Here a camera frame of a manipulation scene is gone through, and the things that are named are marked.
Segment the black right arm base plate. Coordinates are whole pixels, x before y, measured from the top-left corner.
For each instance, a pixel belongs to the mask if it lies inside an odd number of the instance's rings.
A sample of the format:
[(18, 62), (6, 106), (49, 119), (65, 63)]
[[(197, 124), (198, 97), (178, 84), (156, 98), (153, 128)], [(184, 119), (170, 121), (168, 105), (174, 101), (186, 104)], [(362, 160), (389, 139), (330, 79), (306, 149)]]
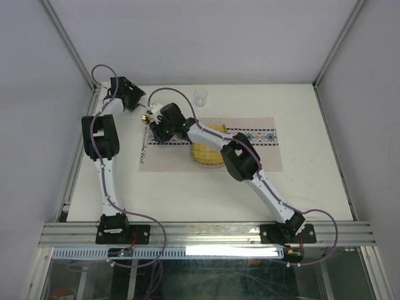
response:
[(261, 244), (278, 244), (288, 246), (290, 244), (316, 244), (314, 226), (306, 224), (305, 228), (296, 236), (288, 230), (280, 228), (277, 224), (262, 224), (259, 226)]

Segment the right aluminium frame post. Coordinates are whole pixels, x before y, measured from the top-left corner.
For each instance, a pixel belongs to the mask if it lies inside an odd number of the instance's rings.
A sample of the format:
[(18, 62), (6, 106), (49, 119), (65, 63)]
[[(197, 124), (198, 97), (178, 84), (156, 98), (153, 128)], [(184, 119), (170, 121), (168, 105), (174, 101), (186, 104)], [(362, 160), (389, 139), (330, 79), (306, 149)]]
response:
[(312, 86), (315, 90), (318, 89), (319, 85), (323, 81), (330, 65), (333, 63), (334, 58), (336, 57), (336, 54), (339, 52), (341, 46), (343, 45), (343, 42), (347, 38), (349, 32), (354, 26), (354, 23), (357, 21), (358, 16), (360, 15), (360, 13), (362, 12), (367, 3), (368, 3), (367, 0), (357, 0), (354, 6), (352, 7), (351, 12), (347, 16), (339, 34), (337, 35), (337, 38), (334, 41), (334, 44), (329, 50), (329, 53), (325, 58), (321, 69), (319, 70), (317, 76), (312, 82)]

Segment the aluminium frame post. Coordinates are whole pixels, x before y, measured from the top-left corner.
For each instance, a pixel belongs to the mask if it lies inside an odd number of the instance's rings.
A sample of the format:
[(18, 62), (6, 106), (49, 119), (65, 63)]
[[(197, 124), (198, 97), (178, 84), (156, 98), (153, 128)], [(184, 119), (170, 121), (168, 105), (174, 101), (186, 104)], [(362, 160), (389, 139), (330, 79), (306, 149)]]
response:
[(62, 44), (64, 45), (67, 53), (69, 54), (74, 65), (76, 66), (78, 72), (80, 73), (81, 77), (83, 78), (85, 84), (90, 88), (90, 90), (92, 92), (94, 92), (96, 89), (96, 85), (95, 85), (93, 79), (91, 78), (91, 75), (90, 75), (87, 67), (84, 65), (83, 60), (82, 60), (81, 56), (79, 55), (72, 39), (70, 38), (64, 25), (62, 24), (61, 19), (58, 16), (58, 13), (56, 12), (51, 1), (39, 0), (38, 3), (41, 5), (45, 15), (47, 16), (47, 18), (49, 19), (55, 32), (59, 36)]
[(330, 65), (333, 63), (334, 58), (336, 57), (336, 54), (339, 52), (341, 46), (343, 45), (343, 42), (347, 38), (349, 32), (354, 26), (354, 23), (357, 21), (358, 16), (360, 15), (360, 13), (362, 12), (367, 3), (368, 3), (367, 0), (357, 0), (354, 6), (352, 7), (351, 12), (347, 16), (339, 34), (337, 35), (337, 38), (334, 41), (334, 44), (329, 50), (329, 53), (325, 58), (321, 69), (319, 70), (317, 76), (312, 82), (312, 86), (315, 90), (318, 89), (319, 85), (323, 81)]

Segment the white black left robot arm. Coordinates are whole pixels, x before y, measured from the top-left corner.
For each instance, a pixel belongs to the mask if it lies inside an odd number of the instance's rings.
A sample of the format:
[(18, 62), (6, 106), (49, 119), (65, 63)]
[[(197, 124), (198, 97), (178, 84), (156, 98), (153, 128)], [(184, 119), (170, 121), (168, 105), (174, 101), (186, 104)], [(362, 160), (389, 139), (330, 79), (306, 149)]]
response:
[(112, 77), (110, 83), (101, 108), (82, 117), (81, 127), (84, 151), (95, 165), (101, 187), (102, 214), (97, 235), (123, 243), (132, 234), (123, 205), (116, 196), (114, 170), (120, 143), (115, 119), (124, 112), (133, 112), (145, 92), (123, 76)]

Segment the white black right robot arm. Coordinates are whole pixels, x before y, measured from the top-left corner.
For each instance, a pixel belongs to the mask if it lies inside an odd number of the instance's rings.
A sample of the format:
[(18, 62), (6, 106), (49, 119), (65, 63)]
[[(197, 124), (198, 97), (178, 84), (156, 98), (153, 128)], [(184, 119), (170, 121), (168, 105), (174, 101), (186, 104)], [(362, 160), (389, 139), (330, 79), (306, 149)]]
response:
[(259, 155), (244, 134), (224, 134), (194, 117), (186, 119), (175, 103), (152, 104), (147, 113), (148, 126), (158, 143), (164, 144), (176, 136), (219, 151), (231, 177), (247, 184), (272, 212), (281, 238), (293, 242), (301, 236), (306, 224), (304, 216), (290, 207), (269, 182)]

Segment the patterned white placemat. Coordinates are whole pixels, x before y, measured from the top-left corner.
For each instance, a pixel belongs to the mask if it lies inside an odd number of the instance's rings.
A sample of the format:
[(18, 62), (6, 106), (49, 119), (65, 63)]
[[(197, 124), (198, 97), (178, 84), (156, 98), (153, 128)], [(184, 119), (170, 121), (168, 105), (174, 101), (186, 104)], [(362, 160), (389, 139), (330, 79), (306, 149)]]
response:
[[(202, 118), (204, 125), (236, 135), (243, 133), (261, 158), (266, 171), (282, 171), (277, 129), (272, 117)], [(139, 170), (141, 172), (225, 172), (219, 152), (202, 147), (206, 155), (196, 154), (198, 145), (174, 136), (161, 145), (146, 129), (143, 138)]]

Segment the aluminium front mounting rail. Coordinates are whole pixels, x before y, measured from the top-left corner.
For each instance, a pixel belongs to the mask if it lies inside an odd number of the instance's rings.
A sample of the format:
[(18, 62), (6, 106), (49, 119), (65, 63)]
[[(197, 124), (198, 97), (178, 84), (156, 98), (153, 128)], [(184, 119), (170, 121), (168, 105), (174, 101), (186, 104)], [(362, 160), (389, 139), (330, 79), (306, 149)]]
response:
[[(329, 248), (336, 246), (354, 248), (375, 246), (372, 227), (360, 221), (311, 221), (314, 226), (316, 244), (305, 244), (307, 248)], [(168, 247), (200, 245), (261, 247), (260, 222), (165, 222), (163, 224)], [(98, 229), (93, 222), (46, 223), (39, 240), (40, 247), (97, 246)]]

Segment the gold spoon green handle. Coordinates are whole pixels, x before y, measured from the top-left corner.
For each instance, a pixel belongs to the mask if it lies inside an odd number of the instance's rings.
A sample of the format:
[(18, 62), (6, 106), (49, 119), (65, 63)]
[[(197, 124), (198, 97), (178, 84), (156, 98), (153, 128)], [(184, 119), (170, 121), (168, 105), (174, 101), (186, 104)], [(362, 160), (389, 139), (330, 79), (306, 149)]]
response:
[(154, 120), (153, 120), (153, 118), (152, 118), (150, 115), (145, 114), (145, 115), (142, 116), (141, 121), (142, 121), (145, 125), (149, 125), (149, 124), (151, 124)]

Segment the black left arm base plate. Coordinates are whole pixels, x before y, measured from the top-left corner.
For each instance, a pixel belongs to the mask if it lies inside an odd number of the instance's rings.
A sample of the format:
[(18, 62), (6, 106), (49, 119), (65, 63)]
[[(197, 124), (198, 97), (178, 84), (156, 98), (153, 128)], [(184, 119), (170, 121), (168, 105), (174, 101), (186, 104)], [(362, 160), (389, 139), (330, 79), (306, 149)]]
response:
[(149, 244), (150, 225), (129, 225), (125, 229), (105, 229), (97, 231), (96, 244), (147, 245)]

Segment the yellow woven pattern plate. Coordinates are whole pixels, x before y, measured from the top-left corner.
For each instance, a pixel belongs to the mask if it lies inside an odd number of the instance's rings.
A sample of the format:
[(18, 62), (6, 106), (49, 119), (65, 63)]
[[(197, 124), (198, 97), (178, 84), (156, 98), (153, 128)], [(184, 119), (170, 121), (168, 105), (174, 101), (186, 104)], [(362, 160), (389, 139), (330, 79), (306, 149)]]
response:
[(191, 158), (200, 166), (224, 166), (224, 160), (219, 151), (215, 151), (212, 148), (198, 142), (191, 142)]

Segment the left aluminium frame post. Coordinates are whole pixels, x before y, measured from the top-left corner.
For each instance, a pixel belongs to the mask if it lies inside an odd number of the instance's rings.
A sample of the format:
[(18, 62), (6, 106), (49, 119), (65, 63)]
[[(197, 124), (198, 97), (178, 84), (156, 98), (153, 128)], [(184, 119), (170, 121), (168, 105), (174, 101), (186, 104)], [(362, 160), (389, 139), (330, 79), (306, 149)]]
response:
[(47, 16), (47, 18), (49, 19), (55, 32), (59, 36), (62, 44), (64, 45), (67, 53), (69, 54), (74, 65), (76, 66), (78, 72), (80, 73), (81, 77), (83, 78), (85, 84), (90, 88), (90, 90), (92, 92), (94, 92), (96, 89), (96, 85), (95, 85), (93, 79), (91, 78), (91, 75), (90, 75), (87, 67), (84, 65), (83, 60), (82, 60), (81, 56), (79, 55), (72, 39), (70, 38), (64, 25), (62, 24), (61, 19), (58, 16), (58, 13), (56, 12), (51, 1), (39, 0), (38, 3), (41, 5), (45, 15)]

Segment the clear drinking glass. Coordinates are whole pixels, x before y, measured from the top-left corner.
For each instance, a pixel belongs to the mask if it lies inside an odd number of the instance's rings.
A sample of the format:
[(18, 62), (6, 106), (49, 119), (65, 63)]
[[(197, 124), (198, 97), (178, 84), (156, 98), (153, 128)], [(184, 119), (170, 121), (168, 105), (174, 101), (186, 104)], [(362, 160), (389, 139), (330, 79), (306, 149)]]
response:
[(203, 108), (207, 102), (208, 92), (205, 89), (197, 89), (194, 91), (194, 105)]

